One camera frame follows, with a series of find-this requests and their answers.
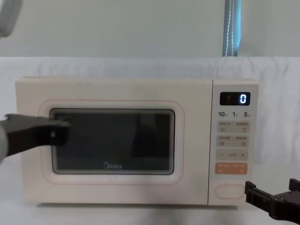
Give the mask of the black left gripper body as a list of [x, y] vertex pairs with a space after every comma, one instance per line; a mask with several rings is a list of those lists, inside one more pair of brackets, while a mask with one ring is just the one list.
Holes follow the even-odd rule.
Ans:
[[48, 118], [8, 114], [0, 121], [2, 158], [50, 144], [51, 120]]

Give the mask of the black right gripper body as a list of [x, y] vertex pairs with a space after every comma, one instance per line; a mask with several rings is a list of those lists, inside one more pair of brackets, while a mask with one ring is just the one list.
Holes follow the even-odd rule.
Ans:
[[289, 222], [300, 221], [300, 193], [289, 191], [274, 196], [273, 218]]

